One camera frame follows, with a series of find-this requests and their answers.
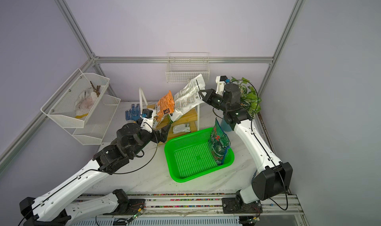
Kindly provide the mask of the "green blue fertilizer bag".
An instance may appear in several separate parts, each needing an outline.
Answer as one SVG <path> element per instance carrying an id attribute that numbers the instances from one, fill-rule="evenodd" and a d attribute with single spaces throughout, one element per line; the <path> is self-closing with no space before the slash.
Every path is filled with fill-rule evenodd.
<path id="1" fill-rule="evenodd" d="M 224 164 L 230 144 L 227 134 L 222 130 L 218 120 L 215 119 L 215 124 L 208 140 L 208 146 L 217 165 Z"/>

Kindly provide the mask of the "orange fertilizer bag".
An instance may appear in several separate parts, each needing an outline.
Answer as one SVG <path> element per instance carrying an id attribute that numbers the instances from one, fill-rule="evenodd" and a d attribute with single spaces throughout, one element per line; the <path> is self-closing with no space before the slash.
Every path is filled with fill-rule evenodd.
<path id="1" fill-rule="evenodd" d="M 172 92 L 169 91 L 165 96 L 163 96 L 158 103 L 155 105 L 156 116 L 154 117 L 153 127 L 157 126 L 164 120 L 164 118 L 174 112 L 175 102 L 173 99 Z"/>

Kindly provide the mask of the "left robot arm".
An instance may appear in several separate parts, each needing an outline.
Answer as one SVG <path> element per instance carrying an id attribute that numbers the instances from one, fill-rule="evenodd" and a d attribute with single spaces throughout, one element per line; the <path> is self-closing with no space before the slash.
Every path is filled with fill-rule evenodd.
<path id="1" fill-rule="evenodd" d="M 27 197 L 20 204 L 23 226 L 71 226 L 98 215 L 122 215 L 136 211 L 127 194 L 117 189 L 106 196 L 75 203 L 75 199 L 103 179 L 117 174 L 118 170 L 139 156 L 150 142 L 166 142 L 171 125 L 154 130 L 147 122 L 128 123 L 117 131 L 113 144 L 94 155 L 71 178 L 37 197 Z"/>

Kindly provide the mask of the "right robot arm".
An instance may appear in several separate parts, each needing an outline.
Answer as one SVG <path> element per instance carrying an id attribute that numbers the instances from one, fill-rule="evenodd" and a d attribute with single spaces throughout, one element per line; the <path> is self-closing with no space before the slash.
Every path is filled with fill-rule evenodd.
<path id="1" fill-rule="evenodd" d="M 237 205 L 248 205 L 286 194 L 293 168 L 290 163 L 282 162 L 260 136 L 253 118 L 241 106 L 239 86 L 224 84 L 222 95 L 213 89 L 200 90 L 198 94 L 205 103 L 223 112 L 225 122 L 241 138 L 254 159 L 256 174 L 250 186 L 236 193 Z"/>

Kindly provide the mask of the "white printed fertilizer bag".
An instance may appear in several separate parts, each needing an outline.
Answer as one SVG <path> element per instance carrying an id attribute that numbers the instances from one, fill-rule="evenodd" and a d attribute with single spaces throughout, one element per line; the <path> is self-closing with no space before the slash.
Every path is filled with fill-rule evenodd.
<path id="1" fill-rule="evenodd" d="M 179 120 L 197 105 L 203 103 L 198 91 L 205 90 L 205 82 L 202 74 L 199 74 L 174 96 L 175 109 L 171 114 L 172 122 Z"/>

